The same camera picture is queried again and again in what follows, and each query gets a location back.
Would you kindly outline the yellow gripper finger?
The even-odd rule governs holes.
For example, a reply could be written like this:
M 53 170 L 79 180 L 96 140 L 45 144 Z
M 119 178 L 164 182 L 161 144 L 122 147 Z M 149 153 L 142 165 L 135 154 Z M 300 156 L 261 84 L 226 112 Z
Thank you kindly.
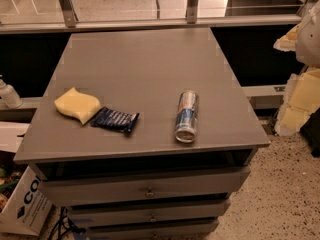
M 296 50 L 296 39 L 299 25 L 295 25 L 285 35 L 277 39 L 273 48 L 279 51 L 289 52 Z
M 292 74 L 285 86 L 283 104 L 275 124 L 280 136 L 298 132 L 320 108 L 320 69 L 309 67 L 301 75 Z

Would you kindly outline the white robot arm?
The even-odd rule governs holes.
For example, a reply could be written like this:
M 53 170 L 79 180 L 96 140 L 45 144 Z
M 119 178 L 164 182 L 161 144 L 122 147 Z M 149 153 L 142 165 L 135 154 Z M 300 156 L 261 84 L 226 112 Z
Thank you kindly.
M 307 67 L 300 76 L 290 76 L 277 115 L 276 133 L 289 136 L 298 132 L 320 108 L 320 1 L 273 47 L 294 51 L 296 59 Z

